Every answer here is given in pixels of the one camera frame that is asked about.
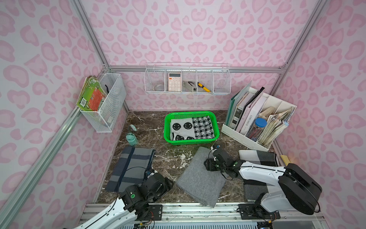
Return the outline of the white smiley knit scarf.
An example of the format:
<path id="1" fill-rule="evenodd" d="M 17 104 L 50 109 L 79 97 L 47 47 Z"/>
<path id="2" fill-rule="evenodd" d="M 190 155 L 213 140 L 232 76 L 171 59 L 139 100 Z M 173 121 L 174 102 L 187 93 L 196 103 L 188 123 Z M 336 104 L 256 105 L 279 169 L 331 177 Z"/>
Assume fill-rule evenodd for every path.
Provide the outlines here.
<path id="1" fill-rule="evenodd" d="M 213 130 L 209 116 L 172 119 L 170 122 L 170 140 L 213 139 Z"/>

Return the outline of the black white checkered scarf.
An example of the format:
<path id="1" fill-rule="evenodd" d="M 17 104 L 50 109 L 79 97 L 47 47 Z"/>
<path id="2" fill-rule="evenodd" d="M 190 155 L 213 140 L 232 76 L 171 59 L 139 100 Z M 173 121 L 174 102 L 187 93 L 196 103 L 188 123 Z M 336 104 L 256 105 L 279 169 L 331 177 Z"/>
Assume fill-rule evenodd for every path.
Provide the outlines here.
<path id="1" fill-rule="evenodd" d="M 244 191 L 248 201 L 255 201 L 262 193 L 280 191 L 278 183 L 269 173 L 278 167 L 277 156 L 273 152 L 259 150 L 239 150 L 239 158 L 246 161 L 244 164 Z"/>

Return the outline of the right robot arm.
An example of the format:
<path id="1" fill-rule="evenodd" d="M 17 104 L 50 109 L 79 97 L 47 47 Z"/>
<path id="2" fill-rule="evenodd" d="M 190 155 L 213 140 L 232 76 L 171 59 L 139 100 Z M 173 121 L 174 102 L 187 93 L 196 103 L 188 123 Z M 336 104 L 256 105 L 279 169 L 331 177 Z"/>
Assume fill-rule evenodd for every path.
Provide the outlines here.
<path id="1" fill-rule="evenodd" d="M 296 209 L 313 215 L 320 212 L 318 200 L 321 186 L 298 165 L 289 163 L 286 167 L 259 165 L 246 160 L 233 160 L 222 148 L 212 150 L 204 165 L 208 171 L 219 171 L 223 176 L 254 180 L 280 188 L 273 193 L 261 193 L 255 203 L 238 210 L 242 214 L 265 219 L 275 216 L 280 210 Z"/>

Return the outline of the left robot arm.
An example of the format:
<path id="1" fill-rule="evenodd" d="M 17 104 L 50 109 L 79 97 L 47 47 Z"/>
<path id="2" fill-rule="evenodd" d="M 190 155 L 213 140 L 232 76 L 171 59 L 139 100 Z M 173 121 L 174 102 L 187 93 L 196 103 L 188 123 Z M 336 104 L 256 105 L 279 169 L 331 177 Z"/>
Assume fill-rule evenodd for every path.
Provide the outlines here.
<path id="1" fill-rule="evenodd" d="M 134 221 L 145 228 L 161 217 L 162 209 L 152 210 L 158 201 L 174 186 L 174 182 L 159 173 L 153 173 L 139 185 L 131 185 L 100 213 L 78 226 L 78 229 L 119 229 Z"/>

